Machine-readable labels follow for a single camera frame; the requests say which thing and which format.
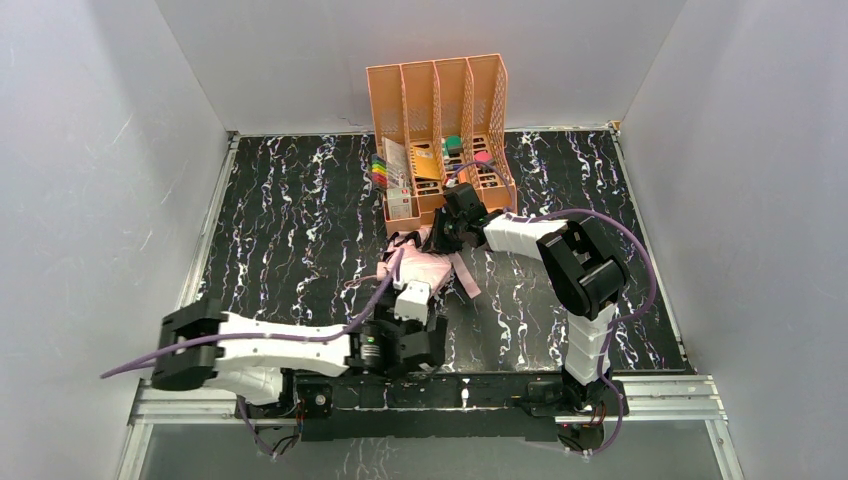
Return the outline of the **black pink folding umbrella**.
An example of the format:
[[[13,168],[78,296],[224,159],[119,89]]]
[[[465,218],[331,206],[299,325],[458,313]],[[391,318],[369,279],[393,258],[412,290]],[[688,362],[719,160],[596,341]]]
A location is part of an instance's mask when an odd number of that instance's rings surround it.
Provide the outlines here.
[[[423,252],[423,241],[430,236],[430,227],[414,231],[395,232],[388,240],[383,257],[378,261],[373,275],[359,276],[344,283],[345,288],[358,286],[368,280],[382,281],[393,272],[397,254],[403,256],[398,274],[394,274],[393,285],[402,290],[410,281],[427,283],[431,295],[439,293],[448,281],[455,277],[470,299],[481,294],[481,289],[459,253],[434,254]]]

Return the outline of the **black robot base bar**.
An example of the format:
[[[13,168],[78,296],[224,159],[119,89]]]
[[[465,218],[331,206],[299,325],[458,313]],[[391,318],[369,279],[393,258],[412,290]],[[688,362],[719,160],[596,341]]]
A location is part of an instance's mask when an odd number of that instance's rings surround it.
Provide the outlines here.
[[[441,373],[388,381],[299,375],[305,439],[518,437],[554,441],[573,412],[554,373]]]

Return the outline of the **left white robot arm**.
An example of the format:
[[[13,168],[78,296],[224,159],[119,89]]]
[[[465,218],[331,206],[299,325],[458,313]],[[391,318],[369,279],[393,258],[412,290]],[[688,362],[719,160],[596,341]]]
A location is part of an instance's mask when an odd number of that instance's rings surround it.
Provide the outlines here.
[[[390,380],[431,372],[445,361],[447,327],[443,315],[398,320],[382,306],[354,328],[272,323],[226,312],[220,300],[204,297],[163,318],[163,354],[151,382],[163,391],[225,390],[266,406],[283,398],[288,372]]]

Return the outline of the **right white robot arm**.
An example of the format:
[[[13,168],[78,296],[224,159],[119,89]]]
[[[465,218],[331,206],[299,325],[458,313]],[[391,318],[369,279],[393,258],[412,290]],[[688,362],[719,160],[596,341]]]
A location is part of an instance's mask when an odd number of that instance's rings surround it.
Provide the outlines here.
[[[600,381],[608,384],[608,336],[629,270],[604,227],[614,227],[630,240],[632,233],[612,218],[587,209],[573,209],[563,220],[553,215],[524,218],[490,211],[467,183],[447,188],[444,198],[423,250],[452,254],[466,246],[484,247],[540,261],[568,312],[572,332],[565,373],[582,387]]]

